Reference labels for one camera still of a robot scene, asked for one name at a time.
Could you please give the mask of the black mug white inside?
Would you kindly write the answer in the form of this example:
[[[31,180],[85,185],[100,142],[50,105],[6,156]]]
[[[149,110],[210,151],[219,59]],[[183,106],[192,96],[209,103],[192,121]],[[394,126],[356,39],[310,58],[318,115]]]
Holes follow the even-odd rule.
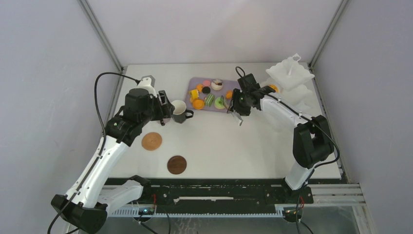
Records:
[[[187,119],[193,118],[194,112],[187,109],[187,105],[182,100],[174,100],[171,102],[174,107],[172,119],[177,123],[184,123]]]

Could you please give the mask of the green striped cake slice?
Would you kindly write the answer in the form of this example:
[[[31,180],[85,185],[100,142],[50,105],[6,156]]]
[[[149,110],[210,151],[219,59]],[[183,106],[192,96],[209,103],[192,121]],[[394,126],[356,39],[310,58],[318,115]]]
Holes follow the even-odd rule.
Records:
[[[214,100],[215,100],[215,95],[212,93],[209,93],[204,100],[205,106],[210,107],[213,104]]]

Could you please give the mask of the white three tier stand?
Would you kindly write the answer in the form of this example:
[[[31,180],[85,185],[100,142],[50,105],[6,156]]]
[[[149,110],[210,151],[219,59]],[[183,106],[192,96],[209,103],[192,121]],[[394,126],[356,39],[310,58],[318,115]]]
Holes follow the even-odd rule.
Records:
[[[311,81],[315,75],[299,64],[300,60],[301,56],[294,54],[271,66],[266,69],[269,78],[261,83],[262,87],[276,87],[274,93],[265,95],[260,101],[261,110],[275,132],[284,129],[291,131],[298,123],[306,123],[305,118],[312,117],[308,113],[310,107],[304,100],[313,92],[305,83]]]

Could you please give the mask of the purple mug black handle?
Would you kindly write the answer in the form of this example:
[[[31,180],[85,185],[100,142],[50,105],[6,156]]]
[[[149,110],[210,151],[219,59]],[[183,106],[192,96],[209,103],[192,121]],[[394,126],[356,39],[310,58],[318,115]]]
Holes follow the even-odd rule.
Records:
[[[165,126],[170,121],[171,121],[171,118],[169,117],[169,118],[163,118],[159,122],[160,122],[161,126]]]

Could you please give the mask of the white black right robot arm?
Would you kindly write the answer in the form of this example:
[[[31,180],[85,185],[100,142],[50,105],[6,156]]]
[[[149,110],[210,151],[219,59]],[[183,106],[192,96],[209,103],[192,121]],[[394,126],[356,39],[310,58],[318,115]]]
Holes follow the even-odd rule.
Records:
[[[243,117],[255,108],[293,128],[295,163],[283,179],[285,187],[281,190],[284,201],[293,203],[300,198],[300,189],[315,169],[328,165],[328,156],[339,151],[332,140],[329,123],[322,115],[312,117],[290,106],[271,86],[261,87],[252,74],[238,78],[238,84],[240,87],[233,90],[229,112]]]

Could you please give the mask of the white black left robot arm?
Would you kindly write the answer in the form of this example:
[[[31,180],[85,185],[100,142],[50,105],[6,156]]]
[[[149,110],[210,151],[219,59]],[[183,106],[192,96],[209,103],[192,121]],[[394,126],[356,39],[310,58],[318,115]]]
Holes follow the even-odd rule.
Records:
[[[110,214],[127,203],[149,202],[149,181],[138,175],[110,192],[103,193],[102,188],[113,167],[142,134],[143,127],[150,121],[170,118],[173,109],[164,90],[154,95],[146,88],[131,89],[119,113],[107,122],[99,146],[81,176],[65,194],[52,198],[57,215],[79,230],[95,234]]]

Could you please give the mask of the steel white serving tongs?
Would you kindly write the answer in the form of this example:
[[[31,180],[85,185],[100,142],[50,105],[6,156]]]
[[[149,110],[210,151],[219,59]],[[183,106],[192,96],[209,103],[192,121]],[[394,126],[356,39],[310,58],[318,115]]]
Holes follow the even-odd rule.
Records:
[[[231,114],[231,115],[236,119],[238,125],[241,126],[242,123],[243,123],[242,117],[241,117],[237,112],[234,112],[233,110],[230,110],[230,105],[227,103],[227,101],[226,101],[226,99],[225,99],[224,96],[221,96],[221,99],[222,99],[223,105],[224,105],[224,107],[225,107],[225,109],[226,109],[226,113],[227,113],[227,114]]]

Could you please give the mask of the yellow frosted donut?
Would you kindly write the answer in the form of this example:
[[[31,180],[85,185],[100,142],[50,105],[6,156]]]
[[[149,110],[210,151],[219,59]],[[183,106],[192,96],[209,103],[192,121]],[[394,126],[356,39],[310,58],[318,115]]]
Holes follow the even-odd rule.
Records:
[[[269,87],[272,88],[276,93],[279,92],[278,87],[274,84],[269,84]]]

